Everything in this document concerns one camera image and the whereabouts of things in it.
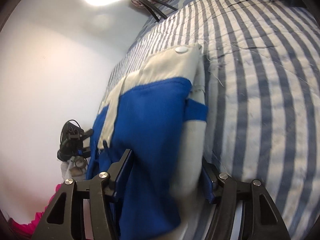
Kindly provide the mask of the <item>pink sleeved forearm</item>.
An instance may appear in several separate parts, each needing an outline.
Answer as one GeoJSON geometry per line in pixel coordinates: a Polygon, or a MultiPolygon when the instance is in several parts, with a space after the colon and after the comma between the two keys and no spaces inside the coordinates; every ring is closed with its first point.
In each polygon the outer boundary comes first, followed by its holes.
{"type": "Polygon", "coordinates": [[[30,238],[37,228],[48,204],[62,184],[57,184],[53,190],[41,188],[38,192],[28,189],[11,187],[7,195],[9,206],[4,208],[4,216],[9,226],[22,236],[30,238]]]}

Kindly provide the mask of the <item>white gloved left hand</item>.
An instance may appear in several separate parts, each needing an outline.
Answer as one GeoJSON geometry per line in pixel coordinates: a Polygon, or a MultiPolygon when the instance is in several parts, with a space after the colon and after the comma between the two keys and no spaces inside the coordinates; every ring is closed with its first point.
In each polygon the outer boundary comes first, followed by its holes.
{"type": "Polygon", "coordinates": [[[87,161],[83,157],[71,157],[61,163],[61,175],[63,180],[73,179],[83,181],[86,179],[87,161]]]}

